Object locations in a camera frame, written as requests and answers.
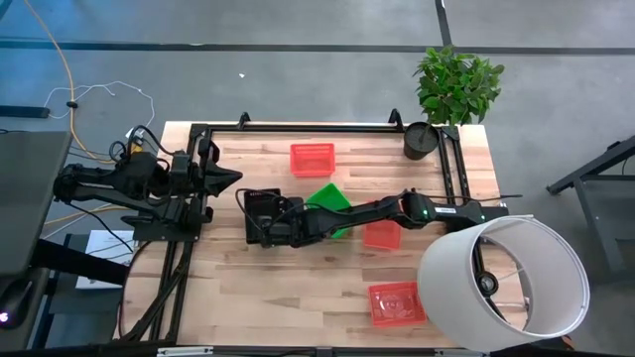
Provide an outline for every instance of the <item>red basket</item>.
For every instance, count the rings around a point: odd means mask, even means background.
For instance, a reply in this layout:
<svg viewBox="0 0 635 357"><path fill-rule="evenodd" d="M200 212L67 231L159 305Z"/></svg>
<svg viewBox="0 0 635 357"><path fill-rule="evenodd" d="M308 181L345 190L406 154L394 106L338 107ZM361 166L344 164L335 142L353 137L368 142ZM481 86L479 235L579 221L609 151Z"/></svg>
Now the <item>red basket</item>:
<svg viewBox="0 0 635 357"><path fill-rule="evenodd" d="M399 249L401 226L389 220L364 225L364 245L380 249Z"/></svg>
<svg viewBox="0 0 635 357"><path fill-rule="evenodd" d="M333 144L293 144L291 173L300 178L327 177L335 172Z"/></svg>
<svg viewBox="0 0 635 357"><path fill-rule="evenodd" d="M417 282L384 284L368 287L373 325L403 326L426 321L419 301Z"/></svg>

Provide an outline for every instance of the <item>wooden table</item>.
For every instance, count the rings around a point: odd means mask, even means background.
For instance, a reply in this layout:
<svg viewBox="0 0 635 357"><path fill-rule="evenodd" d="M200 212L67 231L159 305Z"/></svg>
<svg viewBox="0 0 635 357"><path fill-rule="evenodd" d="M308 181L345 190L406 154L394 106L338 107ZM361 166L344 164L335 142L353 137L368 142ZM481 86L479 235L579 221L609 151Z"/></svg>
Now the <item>wooden table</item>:
<svg viewBox="0 0 635 357"><path fill-rule="evenodd" d="M184 149L190 125L166 123L163 145L168 150ZM422 254L445 233L441 223L429 224L423 230L402 230L401 249L393 252L364 247L361 227L351 229L342 239L301 249L262 249L245 243L245 219L234 199L234 191L240 187L279 187L283 195L306 198L330 181L352 204L410 187L420 193L444 195L438 152L410 161L403 155L399 134L218 132L213 141L221 150L218 164L241 171L244 177L220 197L209 200L214 218L195 244L180 344L454 346L430 322L373 327L367 297L371 285L414 281ZM461 127L460 141L472 196L498 196L484 127ZM292 176L290 145L324 142L335 144L335 173L330 178ZM455 174L450 145L448 156ZM157 293L165 249L166 244L154 243L135 263L125 292L125 331ZM486 268L499 278L516 271L512 259L495 247L484 247L483 259ZM494 299L502 303L499 307L507 319L522 327L526 311L518 276L503 280L500 286ZM162 333L167 330L170 313L169 301Z"/></svg>

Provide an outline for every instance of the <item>green block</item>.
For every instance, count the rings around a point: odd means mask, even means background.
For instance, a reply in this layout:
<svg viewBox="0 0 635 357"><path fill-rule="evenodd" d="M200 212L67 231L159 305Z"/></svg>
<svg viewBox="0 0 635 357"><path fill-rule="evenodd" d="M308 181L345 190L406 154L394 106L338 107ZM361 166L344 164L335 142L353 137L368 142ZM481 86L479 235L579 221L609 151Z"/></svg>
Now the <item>green block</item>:
<svg viewBox="0 0 635 357"><path fill-rule="evenodd" d="M334 183L329 183L324 186L321 190L312 194L309 199L307 199L307 203L318 203L323 205L324 207L332 210L339 210L350 207L350 202L344 194L337 188ZM344 228L333 233L330 238L340 238L344 235L350 228Z"/></svg>

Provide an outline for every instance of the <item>concrete floor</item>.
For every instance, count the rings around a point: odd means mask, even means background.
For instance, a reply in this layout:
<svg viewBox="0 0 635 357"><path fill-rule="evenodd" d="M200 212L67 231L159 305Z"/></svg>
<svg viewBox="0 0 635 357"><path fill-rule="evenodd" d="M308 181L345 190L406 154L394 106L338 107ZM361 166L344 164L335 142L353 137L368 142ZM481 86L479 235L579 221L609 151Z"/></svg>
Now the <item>concrete floor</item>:
<svg viewBox="0 0 635 357"><path fill-rule="evenodd" d="M442 44L434 0L32 0L32 4L60 41ZM458 46L635 47L631 36L635 3L629 0L445 0L445 4L452 40ZM44 37L21 1L15 1L0 20L0 40ZM413 94L416 81L411 77L421 58L418 54L68 51L66 56L76 84L123 80L153 96L157 117L152 129L159 134L167 120L237 120L243 111L263 121L384 122L397 107L405 121L421 119ZM600 283L607 276L606 264L587 232L574 192L552 197L544 187L614 141L635 134L631 80L635 59L495 56L491 60L507 68L503 92L484 122L501 192L523 193L524 198L507 202L512 212L535 214L561 233L585 264L592 282L591 306L585 322L571 335L576 347L631 355L635 287ZM67 86L53 51L0 50L0 68L3 104L42 105L53 87ZM76 128L92 150L105 151L113 139L150 116L147 99L134 90L113 89L116 97L95 89L80 101ZM61 92L54 97L50 105L54 114L64 112L66 101ZM6 129L66 130L68 126L67 119L1 121L0 127ZM635 173L635 163L626 171ZM50 217L67 212L54 204ZM112 228L125 229L116 213L103 217ZM97 222L85 219L67 232L96 228ZM74 325L70 317L57 321L52 344L97 342L110 336L79 339L64 332Z"/></svg>

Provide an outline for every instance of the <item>paper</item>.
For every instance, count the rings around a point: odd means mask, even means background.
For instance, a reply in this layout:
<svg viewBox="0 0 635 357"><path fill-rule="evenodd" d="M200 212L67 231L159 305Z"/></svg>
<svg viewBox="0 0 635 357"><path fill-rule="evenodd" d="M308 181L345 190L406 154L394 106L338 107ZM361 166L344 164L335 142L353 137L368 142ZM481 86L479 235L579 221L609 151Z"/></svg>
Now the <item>paper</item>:
<svg viewBox="0 0 635 357"><path fill-rule="evenodd" d="M123 239L134 249L136 243L132 240L133 231L113 231L119 238ZM108 259L111 262L129 266L132 253L121 242L106 230L92 230L88 237L88 245L85 253L90 253L93 257ZM77 289L119 289L121 286L91 280L86 277L77 277Z"/></svg>

